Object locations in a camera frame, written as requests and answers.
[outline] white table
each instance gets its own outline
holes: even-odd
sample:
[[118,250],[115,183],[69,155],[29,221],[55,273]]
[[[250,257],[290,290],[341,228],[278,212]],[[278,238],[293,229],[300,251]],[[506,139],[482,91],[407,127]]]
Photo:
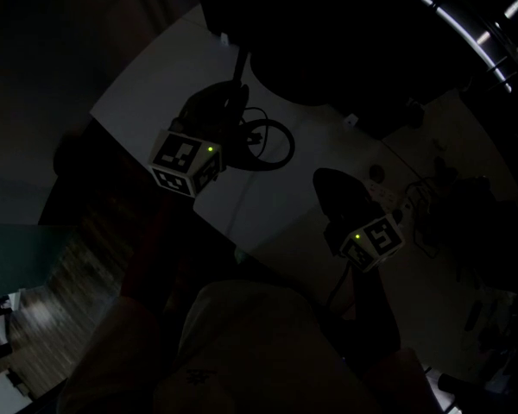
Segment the white table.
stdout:
[[[231,79],[237,51],[205,28],[178,20],[127,67],[92,115],[146,166],[159,130],[168,128],[184,102],[208,85]],[[331,256],[324,240],[327,220],[313,188],[314,171],[331,167],[364,179],[377,163],[386,170],[384,184],[396,190],[417,178],[381,142],[358,129],[345,132],[342,116],[329,106],[283,100],[256,80],[249,63],[243,82],[250,87],[248,106],[265,109],[291,130],[295,155],[272,172],[228,168],[198,197],[195,210],[242,250],[297,279],[324,302],[344,261]],[[285,143],[271,129],[265,155],[283,155]]]
[[518,185],[509,167],[457,90],[425,106],[420,129],[401,128],[383,141],[422,177],[433,175],[433,160],[439,156],[463,179],[486,176],[497,201],[518,205]]
[[[237,47],[224,47],[206,30],[198,7],[146,48],[91,113],[146,166],[158,131],[169,126],[193,93],[231,79],[236,58]],[[269,117],[291,130],[296,142],[294,158],[273,172],[229,168],[207,186],[195,210],[242,250],[324,303],[345,262],[333,258],[325,243],[327,220],[313,189],[314,171],[330,167],[365,179],[376,163],[386,172],[383,185],[396,193],[418,178],[384,143],[358,129],[344,131],[342,116],[329,106],[310,108],[277,97],[256,80],[249,65],[243,82],[250,87],[248,106],[265,109]],[[385,141],[399,148],[401,140],[416,140],[412,153],[399,150],[424,176],[431,172],[427,172],[429,167],[419,167],[418,161],[430,161],[432,155],[422,150],[421,134],[402,129]],[[279,141],[269,138],[267,156],[284,152],[283,145],[277,149]],[[490,301],[491,295],[475,291],[467,274],[457,283],[455,263],[445,250],[438,259],[429,260],[410,242],[410,228],[406,237],[406,247],[382,268],[402,342],[414,348],[426,364],[473,380],[472,370],[479,363],[476,354],[463,349],[464,323],[474,300]],[[348,280],[334,308],[346,306],[351,296]]]
[[29,406],[32,401],[12,385],[7,373],[6,371],[0,373],[0,414],[15,414]]

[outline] person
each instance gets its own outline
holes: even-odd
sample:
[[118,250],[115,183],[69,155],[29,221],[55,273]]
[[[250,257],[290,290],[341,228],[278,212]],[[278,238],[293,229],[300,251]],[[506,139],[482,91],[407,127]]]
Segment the person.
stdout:
[[[60,413],[440,412],[414,352],[401,349],[378,272],[353,273],[352,329],[267,269],[205,285],[181,333],[161,326],[189,254],[210,272],[228,262],[201,225],[192,199],[166,193],[60,395]],[[202,248],[202,239],[213,243]]]

